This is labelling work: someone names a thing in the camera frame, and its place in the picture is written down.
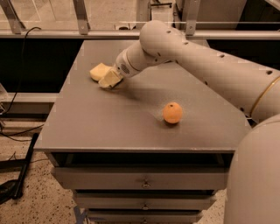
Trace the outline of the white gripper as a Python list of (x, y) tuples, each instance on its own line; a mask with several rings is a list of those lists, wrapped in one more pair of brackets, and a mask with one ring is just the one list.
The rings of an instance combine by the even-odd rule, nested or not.
[(115, 67), (110, 68), (108, 71), (101, 75), (101, 78), (98, 81), (98, 84), (101, 88), (113, 88), (118, 84), (123, 77), (131, 78), (140, 73), (140, 70), (135, 69), (129, 62), (128, 59), (128, 50), (123, 50), (115, 60)]

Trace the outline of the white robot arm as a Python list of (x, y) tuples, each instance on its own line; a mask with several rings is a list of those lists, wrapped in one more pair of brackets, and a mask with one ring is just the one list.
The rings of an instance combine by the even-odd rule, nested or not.
[(171, 60), (208, 84), (257, 125), (235, 150), (227, 178), (224, 224), (280, 224), (280, 73), (197, 45), (157, 20), (122, 51), (99, 81), (103, 88)]

